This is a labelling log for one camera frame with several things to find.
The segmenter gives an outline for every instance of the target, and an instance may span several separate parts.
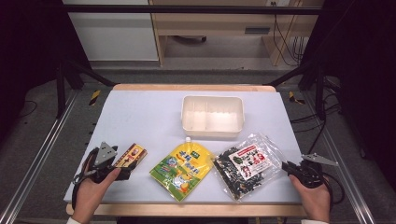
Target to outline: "seaweed snack bag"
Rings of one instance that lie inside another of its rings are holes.
[[[284,157],[276,145],[261,133],[230,147],[214,160],[219,176],[235,200],[273,179],[282,170]]]
[[[209,150],[187,137],[149,173],[181,202],[207,175],[214,158]]]

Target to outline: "wooden table edge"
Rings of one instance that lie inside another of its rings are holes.
[[[268,91],[272,86],[189,85],[189,84],[118,84],[113,91]],[[66,212],[73,214],[72,205]],[[306,217],[300,204],[177,204],[109,203],[100,204],[96,215],[118,217]]]
[[[72,205],[66,212],[73,214]],[[301,204],[177,204],[109,203],[100,204],[97,216],[115,217],[306,217]]]

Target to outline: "cartoon character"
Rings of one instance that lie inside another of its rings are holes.
[[[233,161],[236,162],[236,164],[242,164],[244,162],[241,158],[235,156],[233,157]]]
[[[190,174],[185,174],[179,170],[177,170],[177,175],[173,179],[173,185],[180,190],[181,192],[185,193],[187,192],[189,185],[190,185],[190,180],[192,179],[192,175]]]
[[[265,161],[265,157],[261,153],[257,154],[257,156],[261,161]]]
[[[245,177],[251,176],[251,172],[250,172],[250,170],[248,169],[247,166],[243,166],[242,167],[242,171],[244,172]]]
[[[132,151],[132,155],[133,156],[135,156],[137,153],[139,152],[139,149],[138,148],[135,148],[133,151]]]
[[[177,165],[177,160],[174,157],[169,158],[166,163],[171,166],[171,167],[175,167]]]

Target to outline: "white tabletop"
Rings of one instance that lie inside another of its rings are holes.
[[[181,125],[181,107],[187,95],[236,96],[242,99],[245,124],[234,139],[192,138],[215,154],[244,141],[251,133],[263,133],[273,140],[286,160],[298,163],[301,152],[278,92],[265,91],[112,91],[81,159],[105,141],[118,146],[118,155],[132,143],[146,148],[148,155],[132,172],[129,180],[116,181],[103,203],[177,203],[149,174],[149,171],[186,138]],[[71,184],[64,200],[71,202]],[[297,191],[286,173],[261,186],[242,199],[242,203],[300,203]],[[235,203],[224,192],[216,170],[212,171],[181,203]]]

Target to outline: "plastic tray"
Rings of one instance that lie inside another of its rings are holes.
[[[245,122],[243,102],[231,96],[186,96],[181,120],[189,136],[236,137]]]

